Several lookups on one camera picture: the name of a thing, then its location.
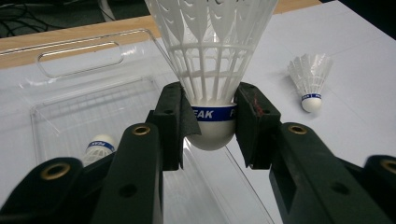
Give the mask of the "clear plastic container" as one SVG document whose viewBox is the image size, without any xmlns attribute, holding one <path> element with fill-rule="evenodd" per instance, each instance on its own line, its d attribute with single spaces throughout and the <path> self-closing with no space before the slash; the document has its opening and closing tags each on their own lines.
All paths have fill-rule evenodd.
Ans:
<svg viewBox="0 0 396 224">
<path fill-rule="evenodd" d="M 38 164 L 80 159 L 98 134 L 119 141 L 174 81 L 147 30 L 0 50 L 0 206 Z M 163 205 L 164 224 L 273 224 L 227 147 L 186 143 Z"/>
</svg>

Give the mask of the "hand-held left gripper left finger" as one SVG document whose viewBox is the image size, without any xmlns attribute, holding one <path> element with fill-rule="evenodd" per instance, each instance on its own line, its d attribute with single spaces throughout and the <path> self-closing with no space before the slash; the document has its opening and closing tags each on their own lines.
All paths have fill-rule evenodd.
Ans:
<svg viewBox="0 0 396 224">
<path fill-rule="evenodd" d="M 183 139 L 198 132 L 181 84 L 163 87 L 146 121 L 123 132 L 90 224 L 163 224 L 163 171 L 183 166 Z"/>
</svg>

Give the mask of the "white shuttlecock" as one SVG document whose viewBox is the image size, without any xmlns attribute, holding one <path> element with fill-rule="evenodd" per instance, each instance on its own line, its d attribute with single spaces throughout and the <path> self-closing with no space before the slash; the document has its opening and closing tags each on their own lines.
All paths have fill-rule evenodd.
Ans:
<svg viewBox="0 0 396 224">
<path fill-rule="evenodd" d="M 278 0 L 145 0 L 200 132 L 188 141 L 217 150 L 235 133 L 234 93 Z"/>
<path fill-rule="evenodd" d="M 304 54 L 290 61 L 288 72 L 301 94 L 304 111 L 316 113 L 322 106 L 322 89 L 332 68 L 332 58 L 326 54 Z"/>
<path fill-rule="evenodd" d="M 88 144 L 82 157 L 84 166 L 88 166 L 116 151 L 117 141 L 108 134 L 96 135 Z"/>
</svg>

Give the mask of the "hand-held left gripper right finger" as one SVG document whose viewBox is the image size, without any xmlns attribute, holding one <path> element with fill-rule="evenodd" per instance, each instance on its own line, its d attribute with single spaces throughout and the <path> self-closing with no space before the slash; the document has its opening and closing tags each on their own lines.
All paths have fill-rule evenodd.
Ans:
<svg viewBox="0 0 396 224">
<path fill-rule="evenodd" d="M 359 167 L 335 157 L 309 127 L 283 123 L 254 85 L 234 94 L 236 140 L 245 165 L 268 170 L 284 224 L 392 224 L 392 157 Z"/>
</svg>

